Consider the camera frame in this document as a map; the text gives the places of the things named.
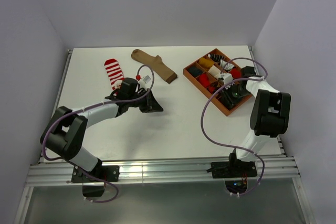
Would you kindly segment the argyle patterned sock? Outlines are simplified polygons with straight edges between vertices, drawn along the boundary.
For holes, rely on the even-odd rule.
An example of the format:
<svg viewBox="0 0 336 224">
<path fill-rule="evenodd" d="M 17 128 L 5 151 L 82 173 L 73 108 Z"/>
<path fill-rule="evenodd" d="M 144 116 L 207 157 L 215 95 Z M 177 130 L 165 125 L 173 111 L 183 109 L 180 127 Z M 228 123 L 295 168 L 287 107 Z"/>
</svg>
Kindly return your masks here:
<svg viewBox="0 0 336 224">
<path fill-rule="evenodd" d="M 219 84 L 218 81 L 211 83 L 206 89 L 209 93 L 213 94 L 215 93 L 219 88 L 221 87 L 221 85 Z"/>
</svg>

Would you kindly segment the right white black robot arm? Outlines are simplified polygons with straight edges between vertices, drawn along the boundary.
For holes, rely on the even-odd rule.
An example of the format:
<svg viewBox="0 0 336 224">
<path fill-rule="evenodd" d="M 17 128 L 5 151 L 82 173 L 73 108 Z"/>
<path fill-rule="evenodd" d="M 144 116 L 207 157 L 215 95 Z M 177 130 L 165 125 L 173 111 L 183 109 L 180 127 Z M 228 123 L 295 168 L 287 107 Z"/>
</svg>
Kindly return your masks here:
<svg viewBox="0 0 336 224">
<path fill-rule="evenodd" d="M 220 101 L 228 109 L 250 94 L 255 98 L 243 149 L 235 148 L 229 156 L 227 170 L 234 177 L 240 176 L 256 160 L 255 155 L 271 138 L 286 132 L 291 104 L 291 95 L 273 88 L 264 77 L 256 75 L 254 67 L 244 67 L 240 72 L 245 80 L 220 93 Z"/>
</svg>

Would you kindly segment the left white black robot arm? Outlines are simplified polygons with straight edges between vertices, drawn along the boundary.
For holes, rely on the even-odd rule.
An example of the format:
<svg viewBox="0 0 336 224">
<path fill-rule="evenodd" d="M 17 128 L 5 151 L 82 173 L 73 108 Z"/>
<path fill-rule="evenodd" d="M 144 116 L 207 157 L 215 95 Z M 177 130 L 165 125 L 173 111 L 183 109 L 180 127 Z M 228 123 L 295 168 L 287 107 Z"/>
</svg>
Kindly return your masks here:
<svg viewBox="0 0 336 224">
<path fill-rule="evenodd" d="M 117 118 L 129 108 L 138 108 L 142 113 L 164 111 L 144 81 L 125 78 L 101 103 L 77 110 L 65 106 L 57 108 L 40 138 L 42 147 L 82 169 L 84 177 L 91 182 L 109 176 L 117 180 L 117 173 L 108 171 L 82 143 L 86 129 L 104 120 Z"/>
</svg>

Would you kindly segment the tan beige sock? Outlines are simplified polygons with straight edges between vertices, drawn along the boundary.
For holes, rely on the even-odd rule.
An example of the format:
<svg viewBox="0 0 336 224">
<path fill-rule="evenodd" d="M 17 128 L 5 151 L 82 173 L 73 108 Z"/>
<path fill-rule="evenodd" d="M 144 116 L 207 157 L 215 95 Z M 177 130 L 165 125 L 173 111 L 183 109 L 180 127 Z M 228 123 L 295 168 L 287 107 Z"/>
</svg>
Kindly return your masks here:
<svg viewBox="0 0 336 224">
<path fill-rule="evenodd" d="M 177 79 L 177 74 L 163 63 L 159 55 L 151 56 L 140 49 L 135 49 L 131 53 L 131 58 L 143 65 L 151 67 L 151 69 L 168 84 Z"/>
</svg>

